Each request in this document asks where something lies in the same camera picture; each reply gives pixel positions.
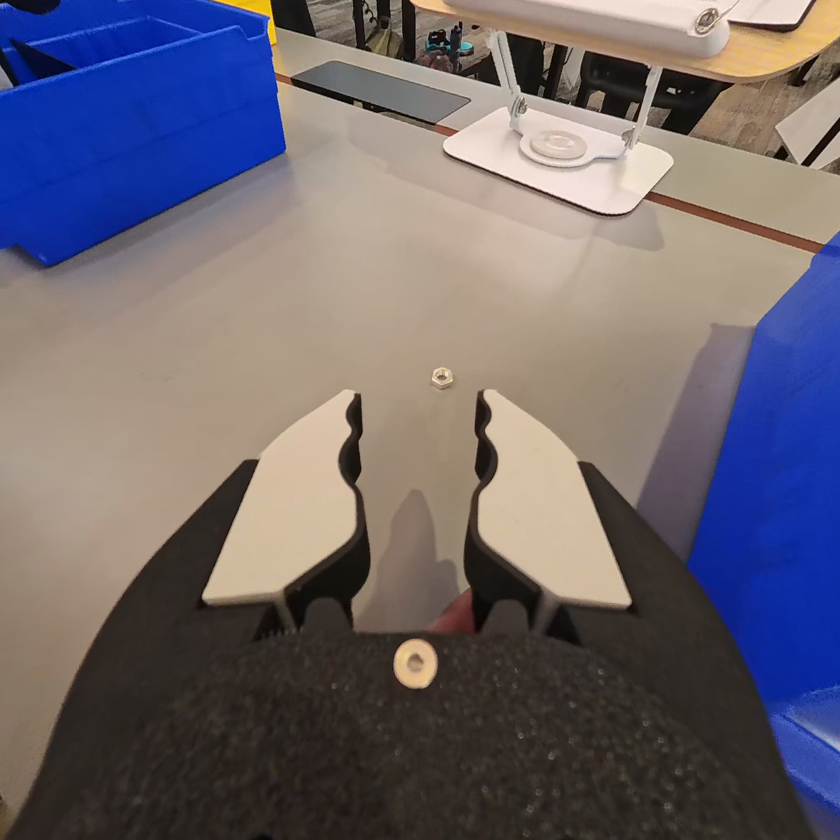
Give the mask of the blue divided storage bin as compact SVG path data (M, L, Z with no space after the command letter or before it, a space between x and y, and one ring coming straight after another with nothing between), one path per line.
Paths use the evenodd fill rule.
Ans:
M2 2L1 247L78 255L286 150L267 2Z

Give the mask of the white document stand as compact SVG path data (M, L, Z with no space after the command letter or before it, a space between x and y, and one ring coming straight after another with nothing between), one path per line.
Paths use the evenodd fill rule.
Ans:
M649 69L637 121L619 134L530 108L507 35L492 30L489 44L508 105L449 137L446 155L593 214L632 212L674 163L640 142L663 68Z

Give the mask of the person's right hand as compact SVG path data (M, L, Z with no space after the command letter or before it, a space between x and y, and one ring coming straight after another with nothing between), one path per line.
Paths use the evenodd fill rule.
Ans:
M427 628L431 634L462 635L476 632L473 591L467 589L455 598Z

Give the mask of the dark flat tablet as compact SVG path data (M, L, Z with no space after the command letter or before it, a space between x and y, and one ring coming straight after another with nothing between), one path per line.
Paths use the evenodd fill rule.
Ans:
M387 112L428 126L441 123L471 103L467 97L360 66L330 60L290 77L297 88Z

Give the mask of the white instruction board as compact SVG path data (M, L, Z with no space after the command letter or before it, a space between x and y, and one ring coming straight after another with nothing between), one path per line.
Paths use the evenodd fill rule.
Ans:
M725 13L706 2L463 1L453 5L688 57L715 56L730 37Z

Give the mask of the white panel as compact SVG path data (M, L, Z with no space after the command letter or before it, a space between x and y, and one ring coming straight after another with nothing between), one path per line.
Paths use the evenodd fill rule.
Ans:
M779 156L815 170L839 157L839 79L775 126Z

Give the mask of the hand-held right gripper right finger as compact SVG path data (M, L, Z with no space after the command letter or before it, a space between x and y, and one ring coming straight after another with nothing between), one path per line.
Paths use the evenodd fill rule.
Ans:
M476 624L505 601L539 631L561 607L628 611L632 596L573 450L495 389L477 395L475 434L466 579Z

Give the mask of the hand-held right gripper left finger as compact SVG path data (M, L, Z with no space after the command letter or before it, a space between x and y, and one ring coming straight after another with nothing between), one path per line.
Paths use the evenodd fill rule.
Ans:
M206 606L271 604L301 628L310 604L348 616L371 571L361 475L361 394L343 390L259 455L202 594Z

